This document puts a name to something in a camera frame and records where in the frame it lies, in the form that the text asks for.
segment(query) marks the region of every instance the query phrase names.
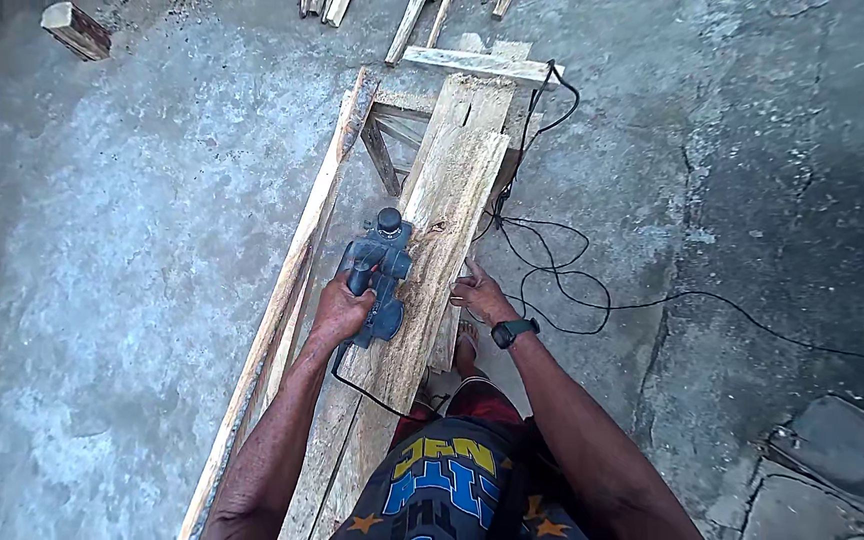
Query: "wristwatch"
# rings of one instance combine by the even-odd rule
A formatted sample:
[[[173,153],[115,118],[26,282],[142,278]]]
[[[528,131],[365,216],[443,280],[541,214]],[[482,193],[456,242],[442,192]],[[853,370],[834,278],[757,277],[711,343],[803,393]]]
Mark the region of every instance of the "wristwatch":
[[[516,336],[526,332],[539,333],[539,321],[535,317],[529,320],[517,319],[499,323],[492,329],[491,334],[499,349],[508,349],[516,340]]]

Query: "hand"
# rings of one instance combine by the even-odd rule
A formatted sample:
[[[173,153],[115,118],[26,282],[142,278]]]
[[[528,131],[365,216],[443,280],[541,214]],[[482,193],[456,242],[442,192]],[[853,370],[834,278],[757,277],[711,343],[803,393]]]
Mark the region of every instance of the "hand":
[[[465,264],[472,271],[472,275],[459,277],[452,283],[452,297],[449,299],[452,306],[468,309],[490,327],[519,319],[519,313],[509,300],[505,299],[496,280],[486,274],[471,257],[465,259]]]
[[[376,301],[376,291],[373,289],[367,289],[362,296],[355,296],[346,286],[348,279],[349,270],[345,270],[332,277],[321,289],[315,320],[309,330],[310,338],[320,338],[332,348],[338,347],[344,339],[355,336]]]

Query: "shorts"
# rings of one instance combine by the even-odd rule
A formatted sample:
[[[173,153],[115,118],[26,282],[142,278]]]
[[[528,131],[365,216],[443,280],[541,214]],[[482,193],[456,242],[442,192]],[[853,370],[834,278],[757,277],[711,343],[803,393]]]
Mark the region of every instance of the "shorts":
[[[409,416],[420,419],[421,422],[400,418],[395,434],[391,436],[389,451],[429,422],[442,418],[431,406],[417,400],[412,401]],[[511,427],[525,424],[516,406],[486,376],[470,376],[463,380],[448,404],[445,416],[476,416]]]

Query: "concrete floor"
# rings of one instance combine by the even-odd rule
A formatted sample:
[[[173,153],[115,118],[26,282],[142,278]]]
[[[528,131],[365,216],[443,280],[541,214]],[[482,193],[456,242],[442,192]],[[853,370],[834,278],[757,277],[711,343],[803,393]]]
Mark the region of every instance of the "concrete floor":
[[[363,64],[397,90],[442,79],[381,65],[402,2],[353,1],[334,30],[291,0],[87,0],[116,30],[97,63],[38,27],[47,3],[0,0],[0,537],[169,537],[342,90]],[[536,142],[507,215],[589,235],[575,266],[618,303],[706,289],[864,351],[864,2],[513,0],[502,22],[490,9],[457,0],[440,46],[533,42],[582,92]],[[569,103],[558,92],[546,112]],[[324,266],[389,203],[359,150]],[[562,258],[576,247],[547,237]],[[524,265],[498,235],[478,250],[518,287]],[[598,321],[553,287],[536,276],[526,294],[559,325]],[[863,359],[779,342],[714,300],[618,311],[595,336],[544,327],[707,538],[738,538],[774,424],[830,391],[864,407]]]

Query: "yellow lettering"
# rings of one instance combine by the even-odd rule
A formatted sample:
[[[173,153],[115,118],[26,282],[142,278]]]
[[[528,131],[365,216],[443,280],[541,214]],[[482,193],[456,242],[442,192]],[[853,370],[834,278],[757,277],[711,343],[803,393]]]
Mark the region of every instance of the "yellow lettering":
[[[392,471],[392,480],[404,475],[405,472],[412,467],[413,463],[419,461],[423,457],[423,441],[425,440],[425,438],[417,439],[414,443],[402,450],[402,456],[408,455],[408,457],[404,461],[395,465],[395,470]]]
[[[482,467],[492,476],[496,475],[496,460],[492,456],[492,451],[472,439],[452,439],[452,445],[455,446],[455,454],[465,458],[472,458],[475,464]]]
[[[425,457],[438,458],[439,456],[455,456],[455,451],[449,441],[425,439]]]

